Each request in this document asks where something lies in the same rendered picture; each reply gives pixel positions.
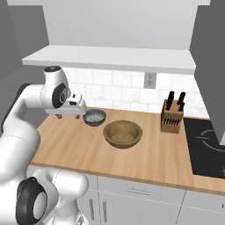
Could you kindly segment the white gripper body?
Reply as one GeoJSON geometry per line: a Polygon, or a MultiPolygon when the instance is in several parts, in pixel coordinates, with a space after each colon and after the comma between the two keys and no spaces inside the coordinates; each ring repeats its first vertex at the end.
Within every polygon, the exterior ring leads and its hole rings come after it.
{"type": "Polygon", "coordinates": [[[48,114],[61,114],[61,115],[85,115],[87,112],[87,106],[82,99],[79,103],[75,101],[66,101],[60,108],[47,109],[48,114]]]}

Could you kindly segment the small dark blue bowl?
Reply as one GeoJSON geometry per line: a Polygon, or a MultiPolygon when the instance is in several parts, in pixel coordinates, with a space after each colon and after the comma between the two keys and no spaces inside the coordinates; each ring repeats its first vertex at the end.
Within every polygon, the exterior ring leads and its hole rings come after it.
{"type": "Polygon", "coordinates": [[[83,116],[83,121],[91,127],[98,127],[105,122],[105,118],[106,114],[104,111],[92,109],[83,116]]]}

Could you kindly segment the large wooden bowl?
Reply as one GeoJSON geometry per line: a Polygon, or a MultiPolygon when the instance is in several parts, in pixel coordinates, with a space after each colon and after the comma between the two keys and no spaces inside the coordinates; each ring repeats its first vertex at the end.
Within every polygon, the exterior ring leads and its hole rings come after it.
{"type": "Polygon", "coordinates": [[[142,129],[129,120],[115,120],[103,130],[105,140],[117,149],[128,149],[142,138],[142,129]]]}

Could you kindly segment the grey cabinet door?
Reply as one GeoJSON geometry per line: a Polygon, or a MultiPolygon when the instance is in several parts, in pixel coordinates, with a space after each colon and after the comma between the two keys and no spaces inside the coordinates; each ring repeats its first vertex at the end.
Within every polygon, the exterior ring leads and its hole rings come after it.
{"type": "Polygon", "coordinates": [[[24,83],[43,84],[41,66],[22,59],[49,44],[40,5],[8,5],[0,0],[0,126],[24,83]]]}
{"type": "Polygon", "coordinates": [[[225,146],[225,0],[198,7],[190,51],[200,94],[217,140],[225,146]]]}

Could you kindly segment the white cupboard door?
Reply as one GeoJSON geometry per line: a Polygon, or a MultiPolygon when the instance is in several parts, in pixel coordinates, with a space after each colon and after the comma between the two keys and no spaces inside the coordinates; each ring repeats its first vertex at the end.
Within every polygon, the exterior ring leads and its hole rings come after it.
{"type": "Polygon", "coordinates": [[[79,206],[79,209],[81,210],[81,213],[88,220],[89,225],[101,225],[100,215],[99,215],[99,204],[98,204],[97,177],[94,175],[88,175],[88,174],[86,174],[86,177],[88,178],[89,186],[88,186],[86,194],[81,199],[77,200],[77,204],[79,206]],[[93,199],[95,221],[91,220],[89,199],[93,199]]]}
{"type": "Polygon", "coordinates": [[[106,192],[99,193],[102,225],[176,225],[180,206],[106,192]],[[107,202],[107,223],[103,219],[107,202]]]}

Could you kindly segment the wooden knife block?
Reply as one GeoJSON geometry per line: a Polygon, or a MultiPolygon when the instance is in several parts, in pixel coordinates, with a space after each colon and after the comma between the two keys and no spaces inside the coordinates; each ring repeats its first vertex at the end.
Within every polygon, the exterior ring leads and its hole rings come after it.
{"type": "Polygon", "coordinates": [[[166,109],[166,100],[163,102],[161,111],[161,131],[165,133],[178,134],[184,112],[180,112],[177,100],[174,100],[169,110],[166,109]]]}

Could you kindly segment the white drawer front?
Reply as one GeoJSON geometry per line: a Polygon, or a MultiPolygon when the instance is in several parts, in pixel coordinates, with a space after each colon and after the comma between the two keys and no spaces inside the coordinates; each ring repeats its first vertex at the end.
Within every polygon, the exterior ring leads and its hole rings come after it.
{"type": "Polygon", "coordinates": [[[187,191],[177,225],[225,225],[225,196],[187,191]]]}
{"type": "Polygon", "coordinates": [[[121,196],[134,197],[138,199],[153,200],[172,205],[180,205],[183,201],[185,190],[160,185],[150,185],[132,182],[117,178],[105,178],[98,176],[98,189],[101,192],[118,194],[121,196]],[[127,188],[135,188],[151,192],[151,195],[128,192],[127,188]]]}

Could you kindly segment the black hob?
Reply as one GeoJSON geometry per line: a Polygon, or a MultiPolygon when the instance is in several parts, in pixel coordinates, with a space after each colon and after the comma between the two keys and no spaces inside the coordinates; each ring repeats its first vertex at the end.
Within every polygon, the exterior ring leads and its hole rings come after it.
{"type": "Polygon", "coordinates": [[[184,118],[192,173],[225,179],[225,146],[219,144],[210,120],[184,118]]]}

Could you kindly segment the grey wall outlet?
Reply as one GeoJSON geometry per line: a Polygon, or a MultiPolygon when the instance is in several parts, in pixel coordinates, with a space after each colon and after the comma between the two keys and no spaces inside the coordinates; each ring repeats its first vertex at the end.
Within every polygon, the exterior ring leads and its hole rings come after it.
{"type": "Polygon", "coordinates": [[[146,72],[144,75],[144,87],[147,89],[156,88],[156,73],[146,72]]]}

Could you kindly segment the white open wall cabinet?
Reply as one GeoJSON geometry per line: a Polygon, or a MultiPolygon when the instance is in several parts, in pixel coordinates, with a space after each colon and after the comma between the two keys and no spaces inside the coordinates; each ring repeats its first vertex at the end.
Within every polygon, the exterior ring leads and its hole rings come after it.
{"type": "Polygon", "coordinates": [[[7,0],[43,10],[48,45],[25,65],[192,75],[200,6],[211,0],[7,0]]]}

